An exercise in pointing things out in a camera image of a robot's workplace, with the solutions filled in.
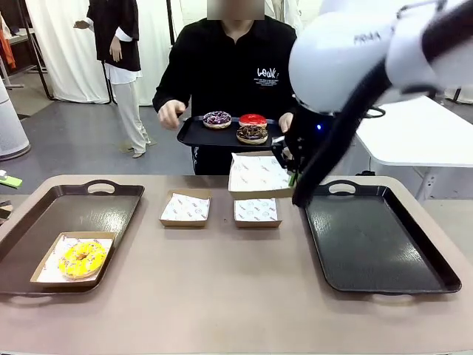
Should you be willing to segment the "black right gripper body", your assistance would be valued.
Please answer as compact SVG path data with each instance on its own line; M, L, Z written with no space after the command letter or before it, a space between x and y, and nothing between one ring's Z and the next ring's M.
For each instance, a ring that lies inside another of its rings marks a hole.
M331 132L334 119L333 115L315 113L303 106L296 109L286 132L286 147L292 155L288 163L290 171L304 171Z

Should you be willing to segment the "person's right hand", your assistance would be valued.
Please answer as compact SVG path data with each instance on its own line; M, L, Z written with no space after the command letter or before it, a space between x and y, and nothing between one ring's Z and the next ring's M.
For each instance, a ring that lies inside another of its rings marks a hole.
M161 106L158 118L166 129L175 130L180 125L179 117L186 111L186 105L178 100L169 100Z

